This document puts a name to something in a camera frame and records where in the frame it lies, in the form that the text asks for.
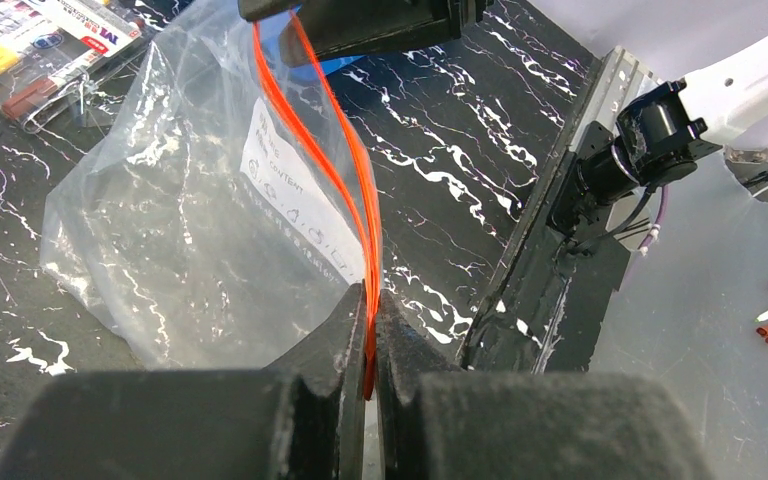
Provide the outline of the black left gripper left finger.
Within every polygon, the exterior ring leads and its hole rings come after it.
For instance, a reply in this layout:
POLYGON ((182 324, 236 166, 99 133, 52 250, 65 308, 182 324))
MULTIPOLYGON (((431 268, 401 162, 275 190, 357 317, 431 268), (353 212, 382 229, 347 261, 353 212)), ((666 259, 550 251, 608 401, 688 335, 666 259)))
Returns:
POLYGON ((366 292, 260 369, 95 371, 46 386, 0 479, 358 479, 366 292))

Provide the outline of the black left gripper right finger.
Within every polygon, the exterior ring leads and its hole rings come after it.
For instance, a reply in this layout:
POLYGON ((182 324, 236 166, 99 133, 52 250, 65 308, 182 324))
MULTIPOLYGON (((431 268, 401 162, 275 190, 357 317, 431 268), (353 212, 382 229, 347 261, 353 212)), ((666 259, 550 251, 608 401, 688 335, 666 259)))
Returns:
POLYGON ((615 373, 467 371, 388 293, 376 315, 387 479, 710 479, 678 403, 615 373))

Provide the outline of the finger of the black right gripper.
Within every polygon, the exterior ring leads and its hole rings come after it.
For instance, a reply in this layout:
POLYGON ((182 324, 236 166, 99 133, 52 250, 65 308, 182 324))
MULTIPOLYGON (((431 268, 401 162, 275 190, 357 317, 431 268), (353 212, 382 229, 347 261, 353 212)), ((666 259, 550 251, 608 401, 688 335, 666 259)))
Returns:
POLYGON ((242 0, 238 10, 248 22, 291 13, 295 18, 281 30, 278 51, 285 63, 299 67, 313 59, 418 50, 456 40, 489 6, 486 0, 242 0))

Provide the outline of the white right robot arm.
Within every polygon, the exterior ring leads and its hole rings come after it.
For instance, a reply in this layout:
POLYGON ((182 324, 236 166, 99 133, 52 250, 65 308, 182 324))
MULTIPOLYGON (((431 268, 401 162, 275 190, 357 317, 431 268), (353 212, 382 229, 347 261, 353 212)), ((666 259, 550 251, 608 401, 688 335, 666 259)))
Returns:
MULTIPOLYGON (((459 38, 480 22, 485 1, 242 1, 250 22, 288 13, 279 37, 282 60, 297 67, 316 59, 407 51, 459 38)), ((652 192, 680 180, 700 158, 730 144, 768 116, 768 35, 681 78, 659 84, 619 113, 611 140, 584 149, 564 179, 550 225, 572 235, 641 187, 652 192)))

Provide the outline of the clear zip top bag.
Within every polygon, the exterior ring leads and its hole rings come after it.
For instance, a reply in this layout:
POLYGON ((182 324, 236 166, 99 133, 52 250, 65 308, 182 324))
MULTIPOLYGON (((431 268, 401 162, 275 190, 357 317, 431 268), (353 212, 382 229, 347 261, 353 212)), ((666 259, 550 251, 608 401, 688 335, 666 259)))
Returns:
POLYGON ((300 8, 193 3, 48 195, 43 269, 143 366, 263 367, 351 287, 374 325, 374 173, 312 40, 300 8))

